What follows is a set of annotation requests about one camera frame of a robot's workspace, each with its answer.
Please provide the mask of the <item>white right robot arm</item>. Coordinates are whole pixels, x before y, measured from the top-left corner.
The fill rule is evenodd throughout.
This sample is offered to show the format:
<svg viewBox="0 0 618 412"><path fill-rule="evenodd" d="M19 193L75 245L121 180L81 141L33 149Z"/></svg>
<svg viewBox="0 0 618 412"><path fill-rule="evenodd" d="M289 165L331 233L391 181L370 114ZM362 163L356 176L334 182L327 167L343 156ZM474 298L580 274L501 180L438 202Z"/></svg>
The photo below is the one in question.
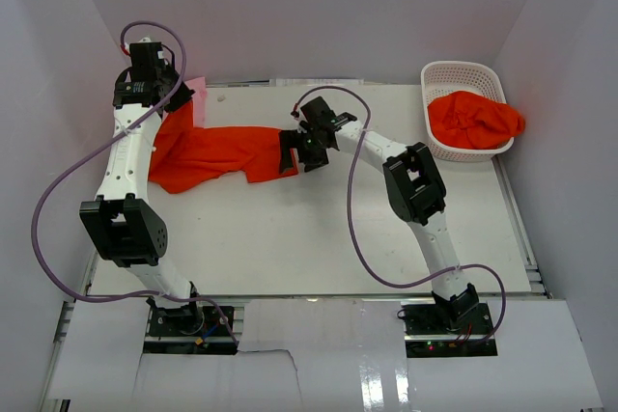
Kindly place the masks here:
<svg viewBox="0 0 618 412"><path fill-rule="evenodd" d="M446 187L430 150L422 143L407 146L388 139L344 113L325 123L302 121L299 128L279 132L279 171L298 160L309 172L328 164L327 151L352 155L348 174L346 215L351 243L365 270L390 288L432 285L437 325L445 332L461 332L479 302L475 286L465 276L451 240L445 214ZM388 203L413 232L430 276L411 284L381 278L362 254L353 226L352 187L356 164L364 161L382 173Z"/></svg>

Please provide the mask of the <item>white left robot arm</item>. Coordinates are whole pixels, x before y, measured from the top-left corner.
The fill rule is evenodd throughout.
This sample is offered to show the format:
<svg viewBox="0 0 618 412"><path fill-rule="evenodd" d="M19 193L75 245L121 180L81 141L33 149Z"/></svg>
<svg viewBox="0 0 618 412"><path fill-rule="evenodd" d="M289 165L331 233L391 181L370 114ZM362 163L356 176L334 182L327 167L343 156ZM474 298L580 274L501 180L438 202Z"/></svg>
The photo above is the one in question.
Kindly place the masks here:
<svg viewBox="0 0 618 412"><path fill-rule="evenodd" d="M179 96L181 104L192 96L169 64L149 71L132 66L118 76L115 141L96 196L81 204L79 217L98 255L136 277L157 304L172 307L171 322L182 333L192 334L202 327L204 310L188 301L197 295L194 285L164 258L167 226L148 199L155 136L166 111L155 106L167 95Z"/></svg>

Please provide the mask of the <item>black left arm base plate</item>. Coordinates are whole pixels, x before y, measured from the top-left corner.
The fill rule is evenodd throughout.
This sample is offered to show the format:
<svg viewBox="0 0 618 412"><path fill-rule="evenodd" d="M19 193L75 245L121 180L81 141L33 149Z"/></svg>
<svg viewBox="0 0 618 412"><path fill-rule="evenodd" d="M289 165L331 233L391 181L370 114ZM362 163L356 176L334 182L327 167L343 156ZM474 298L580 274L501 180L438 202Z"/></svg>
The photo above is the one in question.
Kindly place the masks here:
<svg viewBox="0 0 618 412"><path fill-rule="evenodd" d="M172 313L151 309L143 344L145 354L224 355L238 352L230 336L236 311L233 306L201 306L193 314L188 308Z"/></svg>

